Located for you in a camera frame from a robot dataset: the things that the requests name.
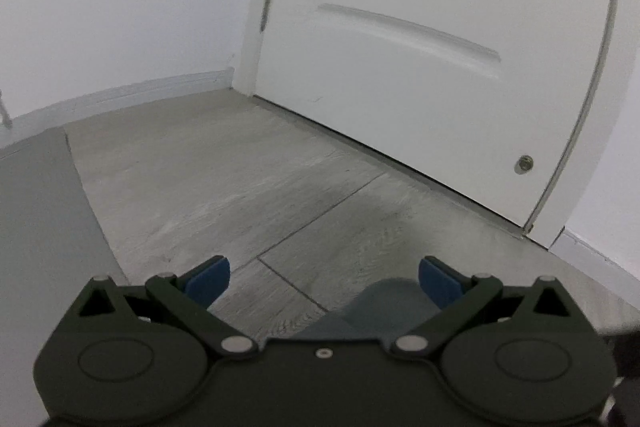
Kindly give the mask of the door hinge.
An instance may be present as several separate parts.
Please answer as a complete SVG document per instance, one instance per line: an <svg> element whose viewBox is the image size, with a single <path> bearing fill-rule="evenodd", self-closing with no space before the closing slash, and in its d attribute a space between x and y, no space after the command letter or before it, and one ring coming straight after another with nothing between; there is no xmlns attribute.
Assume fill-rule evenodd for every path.
<svg viewBox="0 0 640 427"><path fill-rule="evenodd" d="M262 15L260 16L260 26L259 31L264 32L269 18L271 0L264 0L264 4L262 5Z"/></svg>

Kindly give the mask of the white door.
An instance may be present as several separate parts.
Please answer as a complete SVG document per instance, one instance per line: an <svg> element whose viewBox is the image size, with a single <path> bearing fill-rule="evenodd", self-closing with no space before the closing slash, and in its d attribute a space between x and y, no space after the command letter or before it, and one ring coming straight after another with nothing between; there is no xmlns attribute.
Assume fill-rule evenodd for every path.
<svg viewBox="0 0 640 427"><path fill-rule="evenodd" d="M252 0L233 87L529 229L598 89L616 0ZM522 155L534 168L517 174Z"/></svg>

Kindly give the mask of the grey floor mat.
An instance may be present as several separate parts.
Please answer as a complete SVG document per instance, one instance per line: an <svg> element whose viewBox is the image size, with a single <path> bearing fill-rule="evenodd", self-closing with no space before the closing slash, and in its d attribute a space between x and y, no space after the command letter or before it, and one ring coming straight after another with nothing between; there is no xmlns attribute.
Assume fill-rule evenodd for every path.
<svg viewBox="0 0 640 427"><path fill-rule="evenodd" d="M50 129L1 152L1 422L47 417L32 367L85 283L126 277L89 204L67 135Z"/></svg>

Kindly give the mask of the left wall baseboard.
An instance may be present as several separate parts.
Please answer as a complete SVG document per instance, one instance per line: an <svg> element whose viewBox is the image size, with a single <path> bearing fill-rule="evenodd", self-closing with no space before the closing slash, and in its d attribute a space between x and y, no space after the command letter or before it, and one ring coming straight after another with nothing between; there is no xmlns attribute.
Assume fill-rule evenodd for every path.
<svg viewBox="0 0 640 427"><path fill-rule="evenodd" d="M28 139L51 128L145 103L192 94L230 89L234 69L198 72L153 80L70 98L12 119L12 127L1 126L1 147Z"/></svg>

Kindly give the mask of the grey-blue slide sandal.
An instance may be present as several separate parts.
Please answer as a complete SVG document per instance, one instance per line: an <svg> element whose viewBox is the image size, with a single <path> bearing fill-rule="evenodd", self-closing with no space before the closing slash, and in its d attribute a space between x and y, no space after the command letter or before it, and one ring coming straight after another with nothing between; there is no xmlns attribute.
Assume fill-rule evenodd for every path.
<svg viewBox="0 0 640 427"><path fill-rule="evenodd" d="M295 334L296 340L375 339L391 343L439 309L416 281L388 279L363 289L341 309Z"/></svg>

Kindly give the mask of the metal door stopper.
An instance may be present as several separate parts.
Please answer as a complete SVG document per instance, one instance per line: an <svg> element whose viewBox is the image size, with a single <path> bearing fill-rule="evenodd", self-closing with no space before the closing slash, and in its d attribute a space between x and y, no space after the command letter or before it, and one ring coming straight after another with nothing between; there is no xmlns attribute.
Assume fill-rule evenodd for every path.
<svg viewBox="0 0 640 427"><path fill-rule="evenodd" d="M529 155L522 155L514 165L514 171L517 174L529 173L534 168L534 158Z"/></svg>

